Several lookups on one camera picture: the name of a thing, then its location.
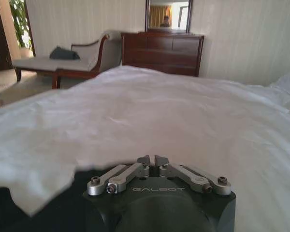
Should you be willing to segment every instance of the dark pillow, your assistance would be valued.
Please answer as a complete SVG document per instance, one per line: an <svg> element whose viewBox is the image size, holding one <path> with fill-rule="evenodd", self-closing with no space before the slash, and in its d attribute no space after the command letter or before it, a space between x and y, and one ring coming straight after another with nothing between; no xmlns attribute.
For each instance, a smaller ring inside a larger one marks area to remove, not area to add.
<svg viewBox="0 0 290 232"><path fill-rule="evenodd" d="M56 47L49 55L51 59L79 59L77 52L64 49L62 47Z"/></svg>

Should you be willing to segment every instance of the gray upholstered cushion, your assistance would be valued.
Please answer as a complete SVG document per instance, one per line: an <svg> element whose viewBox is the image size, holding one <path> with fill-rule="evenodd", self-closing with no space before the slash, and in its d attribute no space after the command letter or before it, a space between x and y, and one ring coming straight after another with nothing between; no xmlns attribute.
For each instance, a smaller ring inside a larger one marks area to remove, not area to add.
<svg viewBox="0 0 290 232"><path fill-rule="evenodd" d="M27 69L38 69L45 71L56 71L56 69L90 71L97 62L101 40L105 35L108 40L103 45L100 72L116 67L121 59L121 35L120 31L107 30L102 33L99 41L90 46L73 46L72 51L78 53L79 60L53 60L48 57L35 57L30 59L19 59L13 61L13 66Z"/></svg>
<svg viewBox="0 0 290 232"><path fill-rule="evenodd" d="M77 46L73 45L71 50L77 52L80 59L87 62L88 66L90 63L95 61L99 54L99 41L96 41L93 45L89 46Z"/></svg>
<svg viewBox="0 0 290 232"><path fill-rule="evenodd" d="M48 57L33 57L30 59L14 60L13 66L45 71L56 71L56 69L89 71L87 62L80 59L61 60L50 59Z"/></svg>
<svg viewBox="0 0 290 232"><path fill-rule="evenodd" d="M34 57L29 59L13 60L13 66L27 69L37 69L45 71L55 71L57 69L56 61L49 57Z"/></svg>

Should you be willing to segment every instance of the curtain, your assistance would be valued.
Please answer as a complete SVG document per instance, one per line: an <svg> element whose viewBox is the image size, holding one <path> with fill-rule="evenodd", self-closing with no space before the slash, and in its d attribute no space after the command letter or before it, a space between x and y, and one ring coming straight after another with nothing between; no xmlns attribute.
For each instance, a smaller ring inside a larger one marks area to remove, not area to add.
<svg viewBox="0 0 290 232"><path fill-rule="evenodd" d="M150 6L149 10L149 27L160 27L163 18L169 17L169 24L172 26L172 6Z"/></svg>

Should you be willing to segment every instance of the white bed sheet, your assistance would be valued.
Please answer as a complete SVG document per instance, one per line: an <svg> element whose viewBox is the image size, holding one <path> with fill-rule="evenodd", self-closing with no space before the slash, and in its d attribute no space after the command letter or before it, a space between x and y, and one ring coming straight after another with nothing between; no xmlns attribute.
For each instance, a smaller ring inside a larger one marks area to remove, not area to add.
<svg viewBox="0 0 290 232"><path fill-rule="evenodd" d="M279 89L125 66L0 115L0 186L28 214L76 168L147 154L228 177L236 231L290 232L290 95Z"/></svg>

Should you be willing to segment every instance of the screw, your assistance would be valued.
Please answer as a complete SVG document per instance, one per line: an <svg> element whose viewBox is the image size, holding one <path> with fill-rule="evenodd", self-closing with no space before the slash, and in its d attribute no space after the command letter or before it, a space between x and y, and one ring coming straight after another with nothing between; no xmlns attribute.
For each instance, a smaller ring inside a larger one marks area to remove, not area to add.
<svg viewBox="0 0 290 232"><path fill-rule="evenodd" d="M227 183L228 183L228 180L227 180L226 177L224 177L224 176L218 177L218 184L220 184L220 185L227 185Z"/></svg>
<svg viewBox="0 0 290 232"><path fill-rule="evenodd" d="M100 177L98 177L98 176L94 176L92 179L91 179L91 184L93 185L93 186L96 186L96 185L98 185L100 183Z"/></svg>
<svg viewBox="0 0 290 232"><path fill-rule="evenodd" d="M106 191L107 191L109 194L114 194L115 191L116 191L116 186L113 185L113 184L110 184L108 187L106 187Z"/></svg>
<svg viewBox="0 0 290 232"><path fill-rule="evenodd" d="M212 187L210 184L205 184L202 187L203 193L211 193L212 192Z"/></svg>

